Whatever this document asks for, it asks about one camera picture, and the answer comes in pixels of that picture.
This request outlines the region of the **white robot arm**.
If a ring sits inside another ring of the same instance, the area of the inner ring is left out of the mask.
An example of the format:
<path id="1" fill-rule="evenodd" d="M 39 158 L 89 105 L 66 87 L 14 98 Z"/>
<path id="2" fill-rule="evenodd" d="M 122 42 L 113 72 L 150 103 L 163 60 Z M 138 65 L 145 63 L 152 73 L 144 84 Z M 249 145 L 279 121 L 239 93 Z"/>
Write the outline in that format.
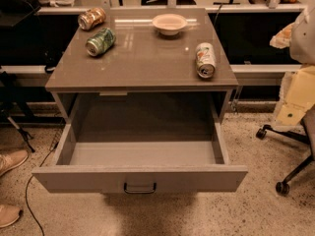
<path id="1" fill-rule="evenodd" d="M 301 64 L 283 76 L 280 100 L 274 111 L 274 127 L 287 131 L 296 126 L 315 105 L 315 8 L 306 7 L 296 20 L 280 30 L 270 45 L 289 48 L 290 57 Z"/>

